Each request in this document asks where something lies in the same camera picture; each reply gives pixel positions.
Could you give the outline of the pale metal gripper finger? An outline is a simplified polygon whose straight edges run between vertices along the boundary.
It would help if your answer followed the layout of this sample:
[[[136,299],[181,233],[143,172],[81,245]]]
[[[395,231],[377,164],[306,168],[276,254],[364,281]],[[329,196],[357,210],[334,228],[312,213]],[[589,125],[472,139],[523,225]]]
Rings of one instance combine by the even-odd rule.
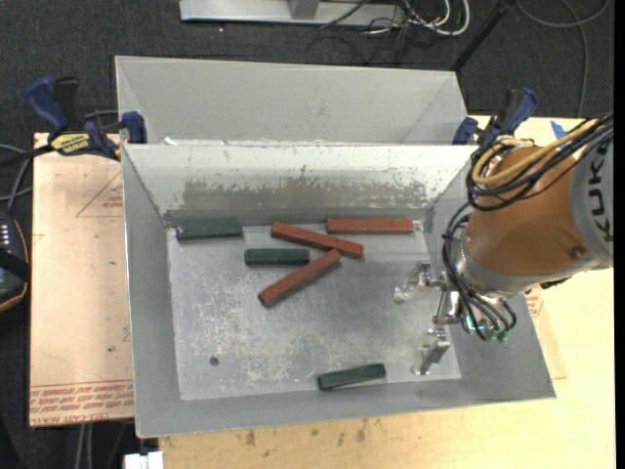
[[[450,349],[451,342],[443,328],[429,328],[418,348],[417,359],[413,365],[413,372],[417,375],[427,375],[434,363]]]
[[[440,295],[443,287],[443,274],[435,270],[431,263],[418,263],[409,275],[395,287],[393,300],[405,304]]]

